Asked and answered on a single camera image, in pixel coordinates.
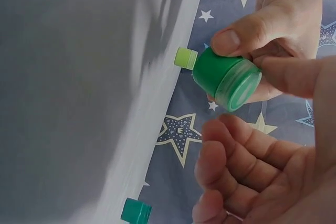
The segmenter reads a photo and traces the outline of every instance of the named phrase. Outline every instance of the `hand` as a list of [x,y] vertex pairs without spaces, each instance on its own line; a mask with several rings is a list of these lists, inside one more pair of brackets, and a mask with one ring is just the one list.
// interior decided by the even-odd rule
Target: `hand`
[[[322,0],[257,0],[256,10],[214,36],[212,49],[218,55],[242,55],[252,61],[264,55],[316,57]],[[248,102],[266,101],[279,94],[262,79]]]
[[194,222],[336,223],[336,57],[265,57],[257,65],[282,92],[313,98],[316,147],[278,141],[234,115],[207,122],[195,167],[205,191]]

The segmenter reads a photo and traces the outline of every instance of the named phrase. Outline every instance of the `finger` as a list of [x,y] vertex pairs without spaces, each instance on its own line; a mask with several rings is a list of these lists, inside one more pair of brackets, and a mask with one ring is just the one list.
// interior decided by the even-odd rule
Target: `finger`
[[[226,167],[238,183],[261,192],[279,175],[279,169],[256,158],[244,146],[236,142],[225,124],[219,120],[206,123],[202,133],[208,135],[207,131],[210,134],[216,134],[218,140],[224,145],[227,156]],[[216,154],[216,150],[212,150],[210,146],[207,151],[213,152],[213,156]]]
[[278,90],[302,98],[312,98],[322,60],[259,57],[254,63],[267,81]]
[[251,97],[247,100],[246,103],[268,101],[281,94],[282,92],[280,90],[277,90],[276,88],[274,88],[263,77],[256,91],[251,95]]
[[276,138],[253,129],[249,124],[235,115],[223,114],[214,123],[204,124],[202,130],[203,141],[220,141],[223,135],[232,137],[256,158],[283,170],[291,156],[301,146],[295,143],[278,141]]
[[226,156],[220,142],[209,141],[203,144],[195,167],[195,177],[204,189],[218,190],[224,200],[224,208],[243,218],[251,210],[255,190],[238,184],[226,165]]
[[239,56],[286,37],[293,31],[290,6],[273,4],[243,17],[215,34],[212,49],[220,56]]
[[206,190],[193,208],[195,224],[240,224],[241,221],[229,215],[223,208],[219,191]]
[[206,97],[208,98],[208,101],[209,102],[215,102],[216,100],[215,100],[215,98],[213,98],[211,95],[209,95],[209,94],[206,94]]

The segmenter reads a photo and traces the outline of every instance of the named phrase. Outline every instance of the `green bottle cap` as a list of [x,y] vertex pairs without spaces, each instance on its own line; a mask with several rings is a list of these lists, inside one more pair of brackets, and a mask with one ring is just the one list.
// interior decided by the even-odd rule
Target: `green bottle cap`
[[141,201],[127,198],[121,214],[121,219],[130,224],[147,224],[151,211],[151,206],[148,206]]
[[194,81],[232,112],[239,109],[257,89],[261,71],[243,57],[221,57],[207,48],[198,58],[191,50],[180,48],[175,64],[193,70]]
[[180,47],[177,50],[174,64],[181,68],[193,70],[196,59],[197,59],[196,51]]
[[225,74],[216,90],[215,100],[227,111],[235,111],[256,91],[260,81],[260,69],[244,59]]

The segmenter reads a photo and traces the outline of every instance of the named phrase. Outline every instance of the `star-patterned fabric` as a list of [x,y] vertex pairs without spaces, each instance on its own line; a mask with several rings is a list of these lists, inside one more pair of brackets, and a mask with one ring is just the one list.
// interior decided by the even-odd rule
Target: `star-patterned fabric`
[[[188,47],[202,53],[220,29],[252,13],[256,0],[201,0]],[[323,0],[318,58],[336,54],[336,0]],[[140,200],[153,207],[149,224],[192,224],[192,208],[202,189],[194,177],[202,125],[226,111],[208,101],[182,69],[148,168]],[[314,145],[311,101],[282,95],[247,104],[234,112],[251,127],[278,139]]]

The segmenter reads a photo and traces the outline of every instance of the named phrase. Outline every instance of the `translucent green cap base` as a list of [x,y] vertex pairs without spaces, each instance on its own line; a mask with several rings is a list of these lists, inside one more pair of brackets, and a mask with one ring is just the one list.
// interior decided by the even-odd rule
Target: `translucent green cap base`
[[180,47],[177,50],[174,64],[176,66],[181,67],[181,68],[186,68],[186,69],[189,69],[189,70],[193,70],[193,68],[195,66],[196,59],[197,59],[197,52],[196,51]]
[[121,219],[130,224],[147,224],[151,211],[151,206],[148,206],[141,201],[127,198],[121,214]]
[[261,81],[261,71],[249,60],[234,65],[219,84],[215,100],[232,112],[239,109],[256,91]]

